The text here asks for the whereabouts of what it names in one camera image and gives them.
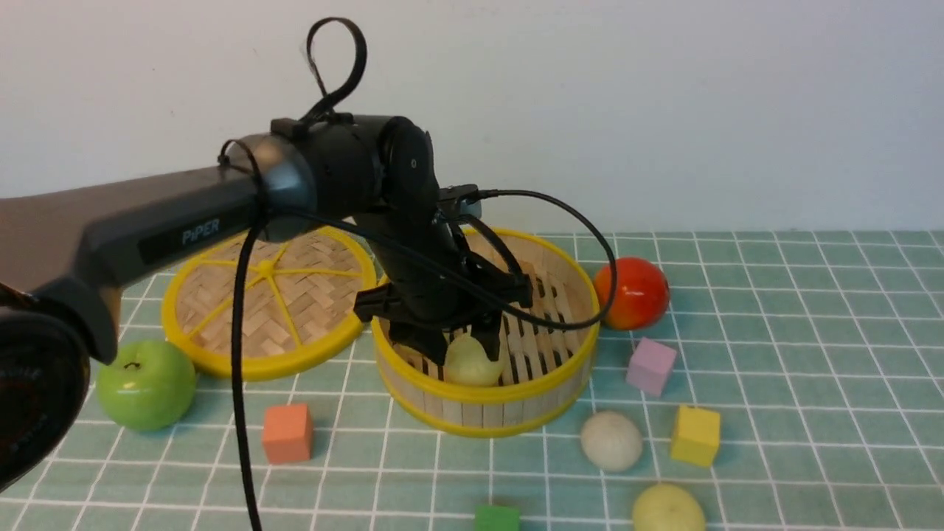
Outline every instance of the black cable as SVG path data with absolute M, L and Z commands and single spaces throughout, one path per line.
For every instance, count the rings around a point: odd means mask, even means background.
M 509 273 L 515 276 L 524 273 L 521 270 L 521 264 L 518 263 L 512 252 L 508 249 L 508 246 L 504 245 L 504 242 L 501 241 L 501 237 L 495 234 L 495 231 L 488 225 L 485 225 L 482 220 L 472 214 L 460 214 L 456 217 L 456 221 L 469 224 L 481 234 L 481 236 L 485 238 L 485 241 L 492 245 L 492 248 L 498 253 L 498 256 L 501 257 L 502 262 L 508 267 Z
M 615 279 L 616 278 L 616 258 L 613 254 L 613 250 L 610 248 L 610 244 L 607 243 L 606 238 L 602 234 L 600 234 L 597 228 L 594 227 L 593 224 L 590 223 L 590 221 L 586 219 L 586 217 L 584 217 L 583 215 L 575 211 L 572 207 L 570 207 L 569 205 L 566 205 L 559 199 L 556 199 L 553 197 L 551 199 L 564 204 L 566 206 L 565 210 L 571 213 L 576 213 L 579 220 L 581 221 L 585 220 L 584 224 L 591 230 L 591 232 L 595 236 L 598 237 L 598 240 L 603 245 L 603 248 L 606 251 L 607 258 L 610 261 L 610 272 L 613 275 L 613 279 Z M 421 266 L 430 272 L 440 275 L 446 280 L 462 288 L 463 290 L 465 290 L 466 292 L 468 292 L 470 295 L 472 295 L 478 300 L 488 302 L 496 306 L 497 308 L 501 309 L 503 312 L 507 314 L 515 316 L 525 322 L 529 322 L 536 326 L 548 328 L 549 330 L 569 331 L 569 330 L 582 330 L 584 328 L 589 328 L 597 324 L 601 320 L 603 320 L 606 314 L 610 311 L 610 308 L 613 307 L 613 301 L 616 295 L 616 282 L 611 282 L 609 299 L 607 299 L 606 302 L 603 303 L 602 308 L 600 308 L 599 312 L 597 312 L 595 316 L 589 319 L 586 319 L 583 321 L 577 321 L 577 322 L 560 322 L 560 321 L 545 319 L 543 317 L 538 317 L 528 312 L 525 312 L 523 310 L 520 310 L 518 308 L 515 308 L 514 306 L 509 304 L 506 300 L 503 300 L 502 298 L 496 296 L 495 294 L 489 292 L 488 290 L 482 288 L 481 286 L 473 283 L 472 281 L 468 280 L 466 277 L 462 276 L 456 271 L 453 271 L 452 269 L 449 269 L 448 267 L 444 267 L 440 264 L 437 264 L 435 261 L 433 261 L 427 256 L 424 256 L 422 253 L 412 248 L 406 247 L 403 244 L 400 244 L 399 242 L 397 242 L 396 240 L 388 238 L 387 236 L 382 236 L 380 234 L 373 233 L 371 231 L 365 231 L 364 229 L 361 229 L 357 225 L 347 223 L 345 221 L 340 221 L 337 219 L 331 219 L 331 218 L 324 217 L 318 214 L 313 214 L 311 212 L 308 212 L 302 209 L 279 208 L 278 214 L 296 215 L 298 217 L 309 219 L 311 221 L 320 223 L 322 225 L 327 225 L 339 231 L 346 231 L 352 234 L 356 234 L 360 236 L 361 238 L 364 238 L 365 240 L 370 240 L 376 244 L 379 244 L 381 246 L 384 246 L 396 252 L 397 254 L 399 254 L 400 256 L 404 258 L 414 261 L 418 266 Z
M 262 531 L 262 522 L 259 516 L 259 506 L 256 503 L 256 489 L 252 480 L 252 465 L 249 455 L 249 436 L 246 433 L 245 405 L 243 401 L 243 306 L 245 301 L 245 283 L 249 271 L 249 258 L 256 240 L 267 223 L 265 214 L 249 229 L 240 249 L 239 261 L 236 264 L 236 283 L 233 286 L 233 322 L 231 346 L 233 414 L 236 424 L 236 442 L 239 447 L 240 470 L 243 475 L 243 491 L 245 504 L 249 512 L 249 524 L 252 531 Z
M 347 81 L 332 93 L 328 93 L 325 88 L 325 83 L 321 78 L 321 74 L 318 72 L 318 67 L 315 64 L 313 56 L 313 41 L 314 35 L 319 28 L 330 22 L 340 22 L 343 24 L 347 30 L 351 33 L 351 36 L 354 39 L 355 43 L 355 60 L 354 67 L 351 70 L 350 76 L 348 76 Z M 357 88 L 358 84 L 361 82 L 363 77 L 363 72 L 366 67 L 367 62 L 367 43 L 364 38 L 361 30 L 348 19 L 345 18 L 326 18 L 318 21 L 312 28 L 309 30 L 308 39 L 306 41 L 308 46 L 308 62 L 309 68 L 314 73 L 315 79 L 318 83 L 318 88 L 321 91 L 322 99 L 316 103 L 303 117 L 302 122 L 306 122 L 311 125 L 313 122 L 323 119 L 326 115 L 334 114 L 334 106 L 347 98 L 351 93 L 354 92 L 354 89 Z M 223 144 L 223 147 L 220 149 L 220 155 L 217 158 L 218 163 L 221 166 L 230 166 L 229 156 L 227 154 L 227 149 L 230 145 L 236 144 L 241 147 L 246 156 L 249 159 L 251 164 L 251 170 L 246 168 L 238 168 L 245 173 L 251 173 L 251 178 L 253 182 L 256 183 L 258 193 L 259 193 L 259 203 L 260 203 L 260 216 L 250 227 L 248 234 L 246 235 L 245 240 L 243 241 L 243 246 L 240 249 L 239 261 L 236 266 L 236 279 L 235 285 L 233 286 L 233 311 L 232 311 L 232 335 L 230 338 L 230 363 L 232 366 L 232 392 L 233 392 L 233 414 L 235 417 L 236 424 L 236 441 L 239 451 L 239 460 L 240 460 L 240 471 L 243 477 L 243 490 L 245 494 L 246 508 L 249 515 L 249 523 L 252 528 L 252 531 L 262 531 L 262 523 L 259 515 L 259 506 L 256 500 L 256 490 L 253 485 L 252 477 L 252 464 L 251 456 L 249 454 L 249 441 L 248 434 L 246 432 L 246 420 L 245 420 L 245 404 L 243 396 L 243 313 L 244 313 L 244 304 L 245 304 L 245 284 L 249 271 L 249 260 L 252 255 L 253 247 L 256 244 L 256 241 L 259 239 L 261 232 L 265 229 L 268 221 L 275 215 L 274 213 L 269 212 L 270 205 L 268 204 L 266 189 L 262 182 L 262 175 L 259 169 L 259 165 L 256 162 L 255 157 L 253 156 L 252 150 L 240 140 L 228 140 Z M 606 252 L 607 259 L 610 265 L 611 272 L 611 284 L 610 284 L 610 293 L 609 298 L 603 303 L 600 311 L 590 319 L 580 321 L 580 322 L 571 322 L 563 323 L 552 321 L 549 319 L 544 319 L 541 317 L 534 316 L 527 312 L 524 312 L 518 308 L 515 308 L 505 300 L 497 297 L 496 295 L 488 292 L 484 288 L 472 283 L 467 278 L 461 274 L 443 267 L 442 265 L 437 264 L 432 259 L 424 256 L 412 248 L 406 247 L 397 241 L 388 238 L 386 236 L 381 236 L 379 234 L 374 234 L 370 231 L 364 231 L 359 228 L 357 225 L 351 223 L 346 223 L 344 221 L 335 220 L 327 217 L 323 217 L 302 209 L 280 209 L 279 214 L 289 214 L 296 215 L 305 219 L 312 220 L 321 225 L 333 227 L 341 231 L 347 231 L 360 237 L 375 242 L 379 245 L 387 247 L 401 256 L 413 260 L 419 266 L 424 267 L 425 269 L 439 274 L 443 278 L 449 280 L 453 284 L 461 287 L 467 291 L 472 296 L 476 297 L 479 300 L 491 303 L 497 308 L 502 309 L 505 313 L 508 313 L 512 316 L 515 316 L 523 321 L 535 324 L 537 326 L 543 326 L 551 330 L 579 330 L 593 326 L 600 322 L 604 316 L 610 311 L 610 308 L 613 306 L 613 302 L 616 294 L 616 260 L 613 254 L 613 250 L 610 248 L 610 245 L 607 243 L 606 238 L 597 230 L 593 224 L 584 217 L 581 213 L 576 211 L 573 207 L 567 205 L 560 199 L 555 197 L 548 196 L 546 194 L 541 194 L 539 192 L 532 192 L 530 190 L 488 190 L 481 191 L 474 198 L 482 199 L 488 197 L 502 197 L 502 196 L 522 196 L 522 197 L 535 197 L 551 204 L 554 204 L 563 210 L 567 211 L 593 233 Z M 479 232 L 486 238 L 489 243 L 496 248 L 496 251 L 501 255 L 501 258 L 505 261 L 509 269 L 514 273 L 520 273 L 520 266 L 511 252 L 498 240 L 497 235 L 488 228 L 487 225 L 482 223 L 477 218 L 472 218 L 470 216 L 460 216 L 464 218 L 464 221 L 469 223 L 479 230 Z

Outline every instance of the green apple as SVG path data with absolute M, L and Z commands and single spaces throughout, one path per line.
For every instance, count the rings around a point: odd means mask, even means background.
M 95 394 L 115 423 L 138 432 L 155 431 L 180 420 L 196 393 L 194 363 L 172 343 L 145 340 L 118 350 L 111 365 L 98 370 Z

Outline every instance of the pink cube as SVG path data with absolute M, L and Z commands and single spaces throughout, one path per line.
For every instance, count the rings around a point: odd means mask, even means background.
M 643 337 L 630 356 L 626 383 L 652 396 L 661 397 L 668 377 L 672 375 L 676 356 L 673 349 Z

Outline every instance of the orange cube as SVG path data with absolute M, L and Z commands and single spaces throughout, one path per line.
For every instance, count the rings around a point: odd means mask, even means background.
M 306 403 L 275 405 L 265 411 L 262 448 L 269 463 L 308 461 L 313 435 L 314 422 Z

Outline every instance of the green tiled mat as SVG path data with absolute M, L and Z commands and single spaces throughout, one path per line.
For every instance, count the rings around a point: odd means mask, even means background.
M 596 243 L 557 235 L 590 274 Z M 441 435 L 392 403 L 365 334 L 321 367 L 250 384 L 247 417 L 266 529 L 473 529 L 479 505 L 510 505 L 526 530 L 630 528 L 657 478 L 699 499 L 711 529 L 944 526 L 944 233 L 631 233 L 618 254 L 656 262 L 673 288 L 651 329 L 604 330 L 592 384 L 545 429 L 495 441 Z M 170 273 L 132 286 L 123 342 L 163 337 Z M 642 336 L 681 354 L 659 400 L 624 380 Z M 268 467 L 265 408 L 305 402 L 311 462 Z M 668 458 L 678 403 L 722 415 L 714 467 Z M 648 447 L 601 474 L 578 433 L 593 411 L 630 416 Z M 0 529 L 247 529 L 228 382 L 200 380 L 173 429 L 117 429 L 94 395 L 58 451 L 0 497 Z

